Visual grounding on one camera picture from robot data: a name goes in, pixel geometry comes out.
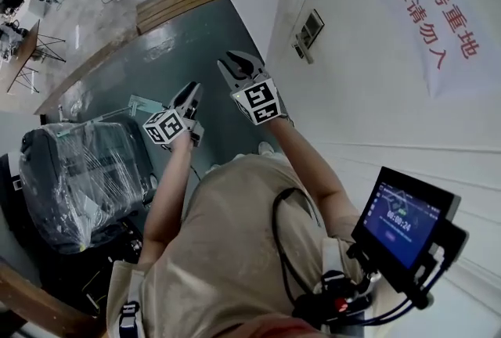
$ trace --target display screen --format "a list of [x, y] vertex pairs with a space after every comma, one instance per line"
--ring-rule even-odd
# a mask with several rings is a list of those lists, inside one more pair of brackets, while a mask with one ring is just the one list
[[410, 268], [439, 214], [436, 207], [382, 182], [363, 224], [404, 266]]

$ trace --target strap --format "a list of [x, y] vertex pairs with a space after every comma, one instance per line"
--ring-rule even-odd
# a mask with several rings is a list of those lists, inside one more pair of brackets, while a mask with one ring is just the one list
[[343, 271], [339, 242], [336, 238], [324, 238], [322, 241], [322, 273], [326, 274], [332, 270]]
[[141, 307], [139, 305], [139, 289], [143, 281], [144, 273], [133, 270], [128, 287], [127, 303], [122, 307], [118, 320], [118, 335], [120, 338], [145, 338]]

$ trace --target gray machine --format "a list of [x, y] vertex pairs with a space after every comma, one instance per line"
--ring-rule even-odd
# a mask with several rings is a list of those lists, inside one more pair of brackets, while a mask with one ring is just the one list
[[245, 52], [230, 51], [226, 55], [237, 65], [236, 70], [223, 59], [218, 61], [218, 67], [243, 115], [254, 125], [287, 117], [278, 89], [262, 61]]
[[109, 242], [121, 232], [120, 219], [153, 198], [156, 178], [139, 127], [124, 115], [111, 120], [82, 128], [49, 124], [23, 138], [27, 209], [62, 254]]

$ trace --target plastic wrap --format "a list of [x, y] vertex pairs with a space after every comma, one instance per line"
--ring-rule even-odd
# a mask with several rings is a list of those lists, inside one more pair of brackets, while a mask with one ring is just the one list
[[122, 124], [50, 124], [23, 139], [20, 177], [31, 218], [64, 254], [110, 241], [117, 221], [142, 206], [143, 188]]

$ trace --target floor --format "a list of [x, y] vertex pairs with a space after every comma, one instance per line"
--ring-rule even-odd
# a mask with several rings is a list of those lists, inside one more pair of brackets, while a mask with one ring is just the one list
[[[61, 97], [63, 114], [74, 121], [89, 120], [126, 107], [131, 95], [167, 105], [185, 84], [200, 82], [204, 97], [198, 119], [205, 136], [195, 149], [193, 166], [203, 177], [213, 164], [224, 164], [238, 153], [256, 153], [261, 140], [274, 143], [265, 128], [250, 123], [230, 99], [230, 88], [216, 64], [227, 50], [259, 56], [230, 0], [216, 0], [174, 18], [120, 49]], [[57, 122], [57, 106], [47, 115], [49, 121]], [[135, 120], [141, 125], [149, 116], [138, 111]], [[146, 134], [143, 138], [160, 178], [170, 153], [155, 146]], [[192, 173], [189, 193], [197, 183]], [[139, 227], [145, 216], [146, 213], [137, 217]]]
[[39, 94], [20, 84], [14, 84], [11, 92], [7, 94], [0, 67], [0, 109], [33, 113], [49, 94], [89, 57], [106, 44], [112, 42], [119, 45], [128, 36], [128, 32], [130, 36], [130, 31], [135, 31], [135, 7], [143, 1], [113, 0], [105, 5], [100, 0], [65, 0], [60, 8], [56, 5], [49, 6], [45, 18], [41, 21], [40, 33], [66, 40], [66, 43], [56, 44], [52, 48], [67, 62], [45, 59], [43, 63], [32, 64], [34, 69], [40, 71], [39, 74], [33, 75]]

